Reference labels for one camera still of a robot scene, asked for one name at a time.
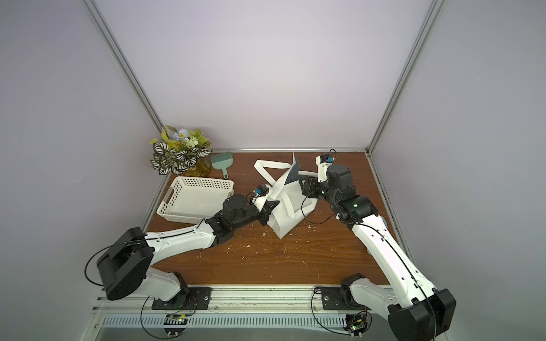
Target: white tote bag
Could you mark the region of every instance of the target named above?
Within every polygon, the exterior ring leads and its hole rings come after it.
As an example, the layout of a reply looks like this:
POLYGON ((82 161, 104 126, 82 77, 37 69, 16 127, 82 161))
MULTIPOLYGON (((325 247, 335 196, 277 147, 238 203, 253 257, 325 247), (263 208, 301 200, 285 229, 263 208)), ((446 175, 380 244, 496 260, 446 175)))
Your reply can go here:
MULTIPOLYGON (((304 219, 301 212, 301 203, 305 196, 301 193, 299 175, 318 176, 315 172, 300 171, 298 159, 292 153, 292 165, 286 162, 257 160, 254 168, 269 182, 269 192, 256 199, 256 206, 262 210, 266 201, 278 200, 280 203, 273 209, 269 217, 268 225, 275 231, 279 238, 284 237, 300 221, 304 219), (275 180, 265 168, 287 169, 287 171, 275 180)), ((307 199, 303 205, 305 216, 311 213, 317 205, 318 199, 307 199)))

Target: teal hand brush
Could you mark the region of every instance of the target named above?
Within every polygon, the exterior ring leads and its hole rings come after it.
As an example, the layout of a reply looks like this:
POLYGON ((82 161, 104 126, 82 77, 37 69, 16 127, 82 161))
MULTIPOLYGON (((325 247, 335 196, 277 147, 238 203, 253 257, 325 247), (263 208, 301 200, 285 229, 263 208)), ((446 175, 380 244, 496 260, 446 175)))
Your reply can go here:
POLYGON ((222 170, 224 173, 224 179, 228 178, 228 170, 227 168, 233 165, 233 155, 231 152, 225 152, 222 154, 216 154, 212 155, 210 157, 210 161, 212 162, 212 167, 217 170, 222 170))

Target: white basket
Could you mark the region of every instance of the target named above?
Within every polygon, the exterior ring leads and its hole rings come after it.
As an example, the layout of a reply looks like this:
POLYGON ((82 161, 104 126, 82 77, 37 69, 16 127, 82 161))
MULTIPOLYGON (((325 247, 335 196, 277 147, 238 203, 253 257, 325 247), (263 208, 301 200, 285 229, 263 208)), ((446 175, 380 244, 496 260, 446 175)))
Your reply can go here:
POLYGON ((231 180, 177 176, 157 214, 170 222, 198 224, 218 213, 224 200, 232 195, 231 180))

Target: wooden table surface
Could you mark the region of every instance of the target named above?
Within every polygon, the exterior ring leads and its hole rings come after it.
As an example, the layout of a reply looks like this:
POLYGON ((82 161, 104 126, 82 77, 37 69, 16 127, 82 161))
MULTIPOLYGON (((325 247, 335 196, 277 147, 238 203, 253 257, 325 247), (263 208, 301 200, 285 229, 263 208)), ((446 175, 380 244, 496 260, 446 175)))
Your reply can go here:
MULTIPOLYGON (((318 153, 296 153, 301 170, 317 171, 318 153)), ((228 168, 236 194, 246 195, 265 179, 254 169, 257 159, 292 163, 291 153, 237 153, 228 168)), ((338 164, 345 164, 353 174, 357 193, 367 196, 383 217, 385 206, 364 153, 338 153, 338 164)), ((286 170, 268 169, 278 178, 286 170)), ((212 170, 209 177, 223 178, 222 171, 212 170)), ((322 222, 332 214, 329 205, 319 200, 309 215, 322 222)), ((179 229, 190 224, 168 222, 158 216, 149 231, 179 229)), ((389 224, 389 231, 394 236, 389 224)), ((164 259, 153 267, 178 271, 188 284, 339 284, 357 272, 375 284, 389 284, 383 272, 366 251, 366 247, 334 217, 322 225, 303 220, 283 239, 268 226, 254 222, 235 231, 230 241, 213 248, 193 250, 164 259)))

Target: white wall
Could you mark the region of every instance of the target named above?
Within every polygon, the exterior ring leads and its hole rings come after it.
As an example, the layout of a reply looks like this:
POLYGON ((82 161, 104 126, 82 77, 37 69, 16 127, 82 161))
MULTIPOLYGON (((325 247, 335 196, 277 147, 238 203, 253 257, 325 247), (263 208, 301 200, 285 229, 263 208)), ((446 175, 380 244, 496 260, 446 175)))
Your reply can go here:
POLYGON ((213 147, 364 148, 431 0, 97 0, 165 124, 213 147))
POLYGON ((0 97, 1 338, 72 341, 85 262, 157 191, 157 132, 78 0, 0 3, 0 97))
POLYGON ((544 340, 546 2, 447 1, 373 157, 457 340, 544 340))

